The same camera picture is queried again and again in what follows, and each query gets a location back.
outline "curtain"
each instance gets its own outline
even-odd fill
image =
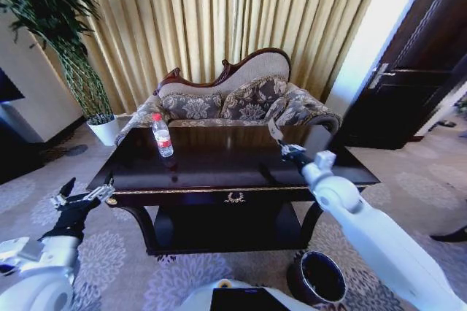
[[[116,114],[133,112],[175,67],[209,82],[222,60],[262,47],[291,58],[291,82],[324,99],[370,0],[96,0],[91,63]]]

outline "green leaves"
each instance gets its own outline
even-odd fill
[[[92,30],[83,17],[98,18],[94,0],[0,0],[0,9],[11,11],[17,20],[11,24],[15,32],[27,28],[58,53],[66,81],[86,118],[92,124],[113,119],[109,99],[99,76],[89,65],[80,34]]]
[[[94,0],[0,0],[1,8],[18,17],[12,30],[26,27],[49,42],[58,37],[79,42],[80,34],[92,31],[80,18],[98,18]]]

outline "table drawer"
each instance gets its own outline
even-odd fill
[[[362,191],[364,185],[358,185]],[[288,201],[312,201],[313,195],[306,187],[289,188],[232,188],[229,189],[189,189],[186,191],[116,191],[107,202],[113,207],[150,205],[198,205],[245,203],[267,203]]]

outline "white wall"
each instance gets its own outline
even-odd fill
[[[18,43],[0,15],[0,67],[25,96],[2,106],[1,116],[28,142],[46,142],[81,116],[81,109],[50,65],[33,36],[20,32]]]
[[[371,0],[326,105],[345,115],[377,65],[414,0]]]

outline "sofa armrest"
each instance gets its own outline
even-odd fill
[[[158,112],[166,123],[169,122],[169,114],[162,107],[161,100],[158,96],[150,96],[143,104],[138,107],[138,110],[133,114],[130,121],[122,128],[122,131],[115,138],[115,145],[119,145],[128,132],[134,127],[151,127],[153,124],[152,115]]]
[[[277,118],[277,125],[323,125],[335,134],[342,122],[340,115],[330,111],[323,103],[308,93],[289,83],[285,93],[287,106]]]

